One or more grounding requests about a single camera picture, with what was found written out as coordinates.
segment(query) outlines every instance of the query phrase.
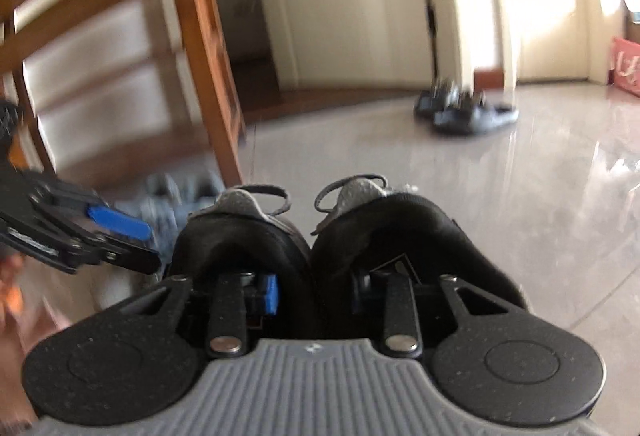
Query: black round pad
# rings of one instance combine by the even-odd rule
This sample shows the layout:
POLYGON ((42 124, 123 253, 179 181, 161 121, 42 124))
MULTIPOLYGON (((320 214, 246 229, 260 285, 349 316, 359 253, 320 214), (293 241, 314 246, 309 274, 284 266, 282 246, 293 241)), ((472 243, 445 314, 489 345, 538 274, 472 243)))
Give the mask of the black round pad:
POLYGON ((583 340, 516 308, 457 320, 458 330, 437 347, 431 369, 438 388, 461 408, 529 428, 593 408, 604 366, 583 340))
POLYGON ((177 402, 198 369, 196 352, 157 318, 97 315, 36 346, 22 385, 39 415, 107 426, 177 402))

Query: metal rivet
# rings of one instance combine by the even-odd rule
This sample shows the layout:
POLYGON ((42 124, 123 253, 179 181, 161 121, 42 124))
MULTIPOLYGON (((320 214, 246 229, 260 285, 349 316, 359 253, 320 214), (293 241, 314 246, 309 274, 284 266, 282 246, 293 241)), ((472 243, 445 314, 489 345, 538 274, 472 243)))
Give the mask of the metal rivet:
POLYGON ((411 353, 418 349, 418 341, 411 335, 391 335, 385 340, 386 347, 398 353, 411 353))
POLYGON ((237 337, 221 336, 211 339, 209 346, 216 353, 226 353, 227 355, 233 355, 238 353, 242 348, 242 341, 237 337))

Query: red bag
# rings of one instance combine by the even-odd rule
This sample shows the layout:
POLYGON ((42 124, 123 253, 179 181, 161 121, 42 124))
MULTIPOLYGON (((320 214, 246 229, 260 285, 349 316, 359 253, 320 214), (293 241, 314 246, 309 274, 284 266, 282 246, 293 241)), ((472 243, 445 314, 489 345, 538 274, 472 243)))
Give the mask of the red bag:
POLYGON ((613 38, 611 68, 613 84, 640 97, 640 44, 613 38))

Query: black shoe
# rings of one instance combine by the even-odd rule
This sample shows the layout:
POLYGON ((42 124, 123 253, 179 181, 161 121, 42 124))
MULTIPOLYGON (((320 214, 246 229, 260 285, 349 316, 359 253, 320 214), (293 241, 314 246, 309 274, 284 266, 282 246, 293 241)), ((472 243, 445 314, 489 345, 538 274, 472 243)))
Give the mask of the black shoe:
POLYGON ((366 323, 352 313, 352 278, 359 270, 400 272, 424 285, 436 285, 441 275, 452 274, 527 307, 520 288, 414 188, 394 190, 382 176, 353 176, 321 191, 316 209, 328 215, 316 230, 310 261, 332 338, 369 336, 366 323), (337 189, 335 207, 321 208, 322 198, 337 189))
POLYGON ((273 336, 321 337, 308 266, 309 246, 299 230, 280 217, 289 208, 289 194, 274 185, 244 185, 223 191, 212 206, 190 216, 175 244, 168 275, 193 277, 194 289, 207 291, 221 273, 273 273, 280 296, 273 336), (254 194, 279 196, 285 203, 265 213, 254 194))
POLYGON ((443 111, 458 101, 460 87, 452 80, 442 79, 424 90, 415 102, 414 114, 423 119, 431 119, 434 114, 443 111))

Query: floor tile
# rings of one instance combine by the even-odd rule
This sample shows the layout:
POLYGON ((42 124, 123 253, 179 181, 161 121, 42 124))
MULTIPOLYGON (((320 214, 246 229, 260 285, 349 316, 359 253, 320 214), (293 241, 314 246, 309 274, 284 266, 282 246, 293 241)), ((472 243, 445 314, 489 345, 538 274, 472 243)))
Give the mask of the floor tile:
POLYGON ((558 127, 588 137, 615 152, 640 155, 638 97, 588 83, 516 91, 524 114, 545 114, 558 127))
POLYGON ((615 436, 640 434, 640 277, 634 273, 578 325, 607 366, 607 382, 592 419, 615 436))
POLYGON ((254 180, 289 188, 304 233, 322 218, 315 194, 345 175, 417 185, 522 283, 541 317, 570 327, 640 261, 640 172, 585 124, 559 124, 554 98, 576 121, 610 105, 601 87, 534 87, 518 94, 517 127, 471 139, 434 136, 412 100, 258 125, 254 180))

